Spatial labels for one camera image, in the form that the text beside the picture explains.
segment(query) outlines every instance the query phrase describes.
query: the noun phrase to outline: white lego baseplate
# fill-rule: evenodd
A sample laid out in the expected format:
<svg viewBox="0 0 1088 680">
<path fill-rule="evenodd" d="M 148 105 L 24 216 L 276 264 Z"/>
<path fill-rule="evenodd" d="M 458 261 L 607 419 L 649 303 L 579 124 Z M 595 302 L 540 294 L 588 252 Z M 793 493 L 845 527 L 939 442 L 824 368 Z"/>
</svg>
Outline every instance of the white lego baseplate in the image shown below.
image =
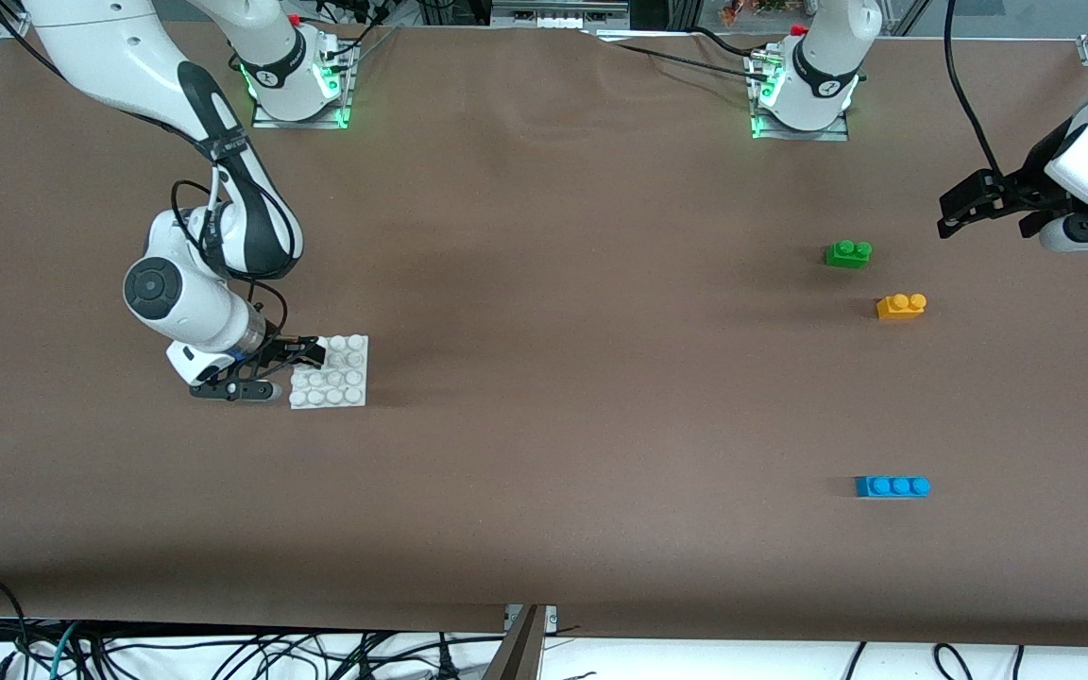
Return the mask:
<svg viewBox="0 0 1088 680">
<path fill-rule="evenodd" d="M 368 403 L 368 336 L 319 337 L 325 348 L 321 368 L 293 369 L 294 409 L 333 409 Z"/>
</svg>

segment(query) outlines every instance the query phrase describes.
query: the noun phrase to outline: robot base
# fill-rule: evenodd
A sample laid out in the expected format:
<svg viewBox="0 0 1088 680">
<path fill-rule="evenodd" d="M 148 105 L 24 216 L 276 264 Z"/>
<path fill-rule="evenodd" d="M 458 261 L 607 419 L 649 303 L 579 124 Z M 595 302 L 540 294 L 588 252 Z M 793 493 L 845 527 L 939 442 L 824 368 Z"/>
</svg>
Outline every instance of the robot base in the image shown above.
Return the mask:
<svg viewBox="0 0 1088 680">
<path fill-rule="evenodd" d="M 782 47 L 778 42 L 768 44 L 764 50 L 755 50 L 750 57 L 742 58 L 746 73 L 758 73 L 768 81 L 747 81 L 746 91 L 750 96 L 750 133 L 755 139 L 803 139 L 806 141 L 846 141 L 850 138 L 845 113 L 838 113 L 829 127 L 812 131 L 790 128 L 781 124 L 775 113 L 763 108 L 758 100 L 763 91 L 774 87 L 781 73 L 778 66 L 782 63 Z"/>
<path fill-rule="evenodd" d="M 346 54 L 336 58 L 332 69 L 337 73 L 323 78 L 326 87 L 337 87 L 342 91 L 337 99 L 325 104 L 317 115 L 306 120 L 285 121 L 272 116 L 259 104 L 251 91 L 250 99 L 255 101 L 255 114 L 250 122 L 255 127 L 290 128 L 290 129 L 347 129 L 350 126 L 350 103 L 355 100 L 355 74 L 359 69 L 360 48 L 355 47 Z"/>
</svg>

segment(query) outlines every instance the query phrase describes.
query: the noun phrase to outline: yellow lego brick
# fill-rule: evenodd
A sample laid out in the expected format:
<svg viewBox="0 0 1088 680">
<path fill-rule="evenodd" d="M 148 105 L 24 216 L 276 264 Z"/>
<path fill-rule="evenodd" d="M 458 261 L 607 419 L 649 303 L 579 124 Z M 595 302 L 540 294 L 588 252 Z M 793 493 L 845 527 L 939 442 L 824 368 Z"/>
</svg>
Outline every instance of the yellow lego brick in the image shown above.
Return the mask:
<svg viewBox="0 0 1088 680">
<path fill-rule="evenodd" d="M 880 319 L 914 319 L 926 310 L 926 296 L 914 293 L 912 296 L 888 296 L 876 305 L 876 314 Z"/>
</svg>

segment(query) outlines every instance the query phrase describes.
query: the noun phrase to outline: white floor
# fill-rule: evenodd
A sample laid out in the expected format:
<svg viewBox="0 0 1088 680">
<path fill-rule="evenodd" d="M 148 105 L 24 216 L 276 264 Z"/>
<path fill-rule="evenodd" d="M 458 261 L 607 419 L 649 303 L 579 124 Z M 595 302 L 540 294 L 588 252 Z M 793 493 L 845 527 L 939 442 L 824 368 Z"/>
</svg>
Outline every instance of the white floor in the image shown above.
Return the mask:
<svg viewBox="0 0 1088 680">
<path fill-rule="evenodd" d="M 330 653 L 345 654 L 358 635 L 326 635 L 321 638 Z M 150 639 L 161 645 L 186 644 L 199 639 Z M 403 633 L 381 646 L 374 655 L 392 655 L 400 650 L 437 641 L 435 633 Z M 461 669 L 487 663 L 497 648 L 496 642 L 454 645 L 453 658 Z M 1014 647 L 992 645 L 955 645 L 972 671 L 973 680 L 1006 680 L 1011 677 Z M 126 650 L 114 655 L 122 666 L 141 677 L 141 680 L 207 680 L 233 652 L 231 646 L 196 650 Z M 842 680 L 846 664 L 854 653 L 854 642 L 763 642 L 763 641 L 627 641 L 627 639 L 571 639 L 555 638 L 547 642 L 541 680 L 571 680 L 595 672 L 591 680 L 687 680 L 731 677 L 734 680 Z M 11 651 L 0 644 L 0 662 Z M 426 662 L 434 662 L 435 654 L 424 653 Z M 33 676 L 44 680 L 34 664 Z M 21 663 L 16 660 L 8 678 L 21 677 Z M 250 663 L 234 679 L 248 680 L 258 671 L 258 663 Z M 381 680 L 422 679 L 432 669 L 426 663 L 393 664 L 376 671 Z M 963 680 L 963 672 L 949 662 L 949 671 L 955 680 Z M 312 680 L 329 676 L 323 669 L 312 669 L 306 663 L 282 659 L 271 669 L 272 680 Z M 355 671 L 348 676 L 355 679 Z M 855 669 L 855 680 L 899 679 L 936 680 L 940 675 L 931 657 L 931 645 L 885 644 L 871 642 L 864 650 Z M 1075 680 L 1088 679 L 1088 648 L 1027 647 L 1022 680 Z"/>
</svg>

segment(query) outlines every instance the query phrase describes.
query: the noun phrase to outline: blue lego brick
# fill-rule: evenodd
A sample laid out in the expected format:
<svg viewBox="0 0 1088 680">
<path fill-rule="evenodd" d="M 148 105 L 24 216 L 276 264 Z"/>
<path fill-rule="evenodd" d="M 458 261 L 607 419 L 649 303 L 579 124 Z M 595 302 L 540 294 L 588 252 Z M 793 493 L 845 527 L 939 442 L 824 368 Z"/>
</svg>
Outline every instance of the blue lego brick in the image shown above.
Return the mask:
<svg viewBox="0 0 1088 680">
<path fill-rule="evenodd" d="M 925 498 L 929 479 L 925 477 L 856 477 L 855 495 L 860 498 Z"/>
</svg>

